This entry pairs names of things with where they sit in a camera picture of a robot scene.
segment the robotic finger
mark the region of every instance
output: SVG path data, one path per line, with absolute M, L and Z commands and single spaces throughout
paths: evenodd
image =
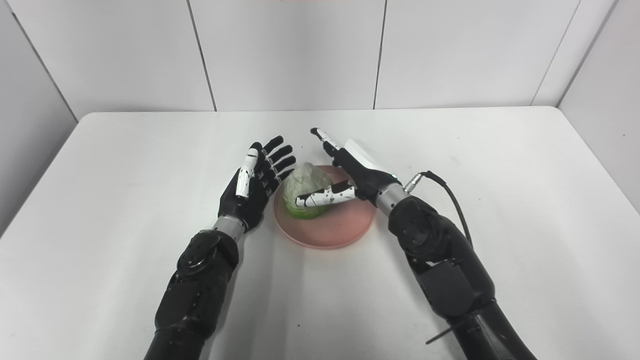
M 333 184 L 326 189 L 320 189 L 312 193 L 300 195 L 296 198 L 296 206 L 300 208 L 312 208 L 339 204 L 356 198 L 355 186 L 349 184 L 349 180 Z

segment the robotic hand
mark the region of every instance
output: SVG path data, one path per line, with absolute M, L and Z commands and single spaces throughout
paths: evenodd
M 351 140 L 339 147 L 322 130 L 313 128 L 311 133 L 353 182 L 302 195 L 296 205 L 320 206 L 358 197 L 388 216 L 388 229 L 397 237 L 431 308 L 450 326 L 427 344 L 453 331 L 469 360 L 535 360 L 498 306 L 493 281 L 473 250 L 464 220 L 466 237 L 448 218 L 410 195 L 421 176 L 427 176 L 452 196 L 444 181 L 431 172 L 419 173 L 403 188 L 396 176 L 380 170 Z M 453 196 L 452 200 L 461 215 Z
M 211 337 L 238 264 L 236 241 L 258 226 L 269 196 L 291 173 L 292 147 L 282 136 L 253 143 L 220 198 L 212 230 L 196 234 L 180 255 L 156 313 L 156 334 L 145 360 L 197 360 Z

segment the palm of robotic hand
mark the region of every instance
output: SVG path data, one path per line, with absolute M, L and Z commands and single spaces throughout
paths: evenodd
M 265 146 L 253 143 L 243 165 L 236 171 L 220 197 L 219 217 L 231 217 L 243 223 L 248 232 L 262 220 L 269 196 L 293 171 L 287 169 L 296 163 L 293 148 L 285 145 L 282 136 L 276 136 Z

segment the white table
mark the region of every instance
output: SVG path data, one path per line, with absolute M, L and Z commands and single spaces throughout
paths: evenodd
M 308 130 L 353 137 L 407 181 L 454 190 L 497 298 L 539 359 L 636 359 L 640 216 L 548 107 L 85 117 L 0 240 L 0 358 L 141 359 L 175 262 L 212 226 L 246 148 Z M 450 200 L 414 192 L 454 221 Z M 271 206 L 240 242 L 228 309 L 203 359 L 463 359 L 378 215 L 340 250 L 300 247 Z

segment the pink plate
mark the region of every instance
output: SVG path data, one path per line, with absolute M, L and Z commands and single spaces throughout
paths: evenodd
M 347 173 L 330 165 L 318 166 L 334 183 L 349 178 Z M 358 199 L 332 205 L 326 213 L 312 220 L 295 219 L 284 208 L 282 186 L 275 193 L 273 213 L 276 223 L 291 240 L 315 249 L 337 249 L 360 239 L 371 227 L 376 208 Z

